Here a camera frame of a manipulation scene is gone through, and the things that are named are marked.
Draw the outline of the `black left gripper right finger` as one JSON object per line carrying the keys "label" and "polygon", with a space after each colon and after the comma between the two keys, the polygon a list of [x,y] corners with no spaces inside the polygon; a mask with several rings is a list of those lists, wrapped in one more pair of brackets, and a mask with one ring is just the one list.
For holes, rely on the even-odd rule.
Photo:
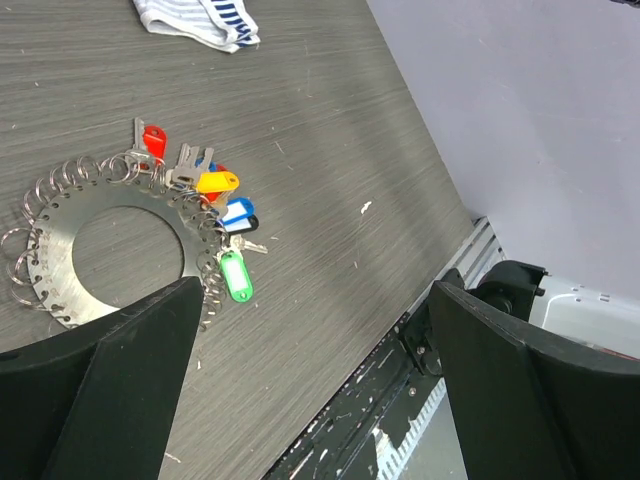
{"label": "black left gripper right finger", "polygon": [[442,281],[428,304],[469,478],[638,478],[638,361]]}

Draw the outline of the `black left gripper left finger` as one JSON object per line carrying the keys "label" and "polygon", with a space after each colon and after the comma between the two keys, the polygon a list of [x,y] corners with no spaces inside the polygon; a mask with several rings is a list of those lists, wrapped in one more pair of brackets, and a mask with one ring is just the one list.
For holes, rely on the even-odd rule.
{"label": "black left gripper left finger", "polygon": [[2,478],[157,478],[202,301],[200,281],[184,277],[2,353]]}

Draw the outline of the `green key tag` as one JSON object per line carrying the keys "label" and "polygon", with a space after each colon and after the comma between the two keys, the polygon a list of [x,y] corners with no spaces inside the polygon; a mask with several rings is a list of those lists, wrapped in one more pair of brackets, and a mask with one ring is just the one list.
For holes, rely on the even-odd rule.
{"label": "green key tag", "polygon": [[248,302],[254,289],[242,255],[234,250],[224,252],[219,266],[231,298],[238,303]]}

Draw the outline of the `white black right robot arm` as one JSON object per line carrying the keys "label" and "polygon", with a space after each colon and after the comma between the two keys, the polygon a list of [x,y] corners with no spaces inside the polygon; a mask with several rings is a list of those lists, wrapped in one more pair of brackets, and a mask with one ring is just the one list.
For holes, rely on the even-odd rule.
{"label": "white black right robot arm", "polygon": [[401,339],[442,378],[471,479],[639,475],[639,305],[513,260],[437,281]]}

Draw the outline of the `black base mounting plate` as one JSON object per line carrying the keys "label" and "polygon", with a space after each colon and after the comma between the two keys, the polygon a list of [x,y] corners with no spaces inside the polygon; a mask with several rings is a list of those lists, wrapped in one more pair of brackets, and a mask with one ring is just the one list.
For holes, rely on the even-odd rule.
{"label": "black base mounting plate", "polygon": [[430,366],[427,319],[404,314],[264,475],[266,479],[377,479],[373,429],[398,448],[442,379]]}

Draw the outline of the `black key tag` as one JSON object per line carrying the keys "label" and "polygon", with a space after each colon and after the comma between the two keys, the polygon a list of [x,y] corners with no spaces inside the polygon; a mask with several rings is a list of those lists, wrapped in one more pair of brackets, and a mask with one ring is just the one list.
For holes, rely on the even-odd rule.
{"label": "black key tag", "polygon": [[255,215],[248,216],[225,224],[225,229],[230,235],[245,234],[259,228],[259,219]]}

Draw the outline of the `blue key tag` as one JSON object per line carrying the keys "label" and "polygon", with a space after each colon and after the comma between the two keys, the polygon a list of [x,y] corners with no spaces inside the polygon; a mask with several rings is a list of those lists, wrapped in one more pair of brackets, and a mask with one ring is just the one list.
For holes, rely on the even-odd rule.
{"label": "blue key tag", "polygon": [[221,218],[223,225],[244,220],[254,214],[255,207],[250,199],[238,197],[227,203],[227,213]]}

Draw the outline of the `yellow key tag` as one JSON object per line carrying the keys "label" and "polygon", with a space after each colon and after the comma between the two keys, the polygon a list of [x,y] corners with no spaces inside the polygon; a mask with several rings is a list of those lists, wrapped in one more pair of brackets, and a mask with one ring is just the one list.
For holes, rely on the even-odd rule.
{"label": "yellow key tag", "polygon": [[201,194],[233,191],[239,187],[239,178],[230,171],[202,173],[196,183],[196,190]]}

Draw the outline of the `red key tag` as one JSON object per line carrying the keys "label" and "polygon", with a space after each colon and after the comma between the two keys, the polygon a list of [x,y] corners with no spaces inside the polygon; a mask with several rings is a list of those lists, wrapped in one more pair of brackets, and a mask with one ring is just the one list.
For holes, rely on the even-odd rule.
{"label": "red key tag", "polygon": [[167,146],[167,135],[161,127],[156,125],[145,126],[142,139],[144,146],[154,158],[160,160],[164,159]]}

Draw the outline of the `silver key with red tag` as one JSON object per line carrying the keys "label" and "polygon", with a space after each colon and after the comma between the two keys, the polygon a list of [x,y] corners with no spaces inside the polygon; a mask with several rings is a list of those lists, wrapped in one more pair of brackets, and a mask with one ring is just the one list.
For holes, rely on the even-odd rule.
{"label": "silver key with red tag", "polygon": [[144,142],[145,124],[140,117],[135,117],[134,121],[134,143],[132,149],[137,153],[148,154],[149,151]]}

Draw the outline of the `striped blue white cloth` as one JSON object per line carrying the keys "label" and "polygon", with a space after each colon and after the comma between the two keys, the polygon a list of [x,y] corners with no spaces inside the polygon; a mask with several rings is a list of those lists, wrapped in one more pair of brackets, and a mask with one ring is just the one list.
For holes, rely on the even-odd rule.
{"label": "striped blue white cloth", "polygon": [[149,32],[192,39],[233,54],[260,44],[259,28],[241,0],[134,0]]}

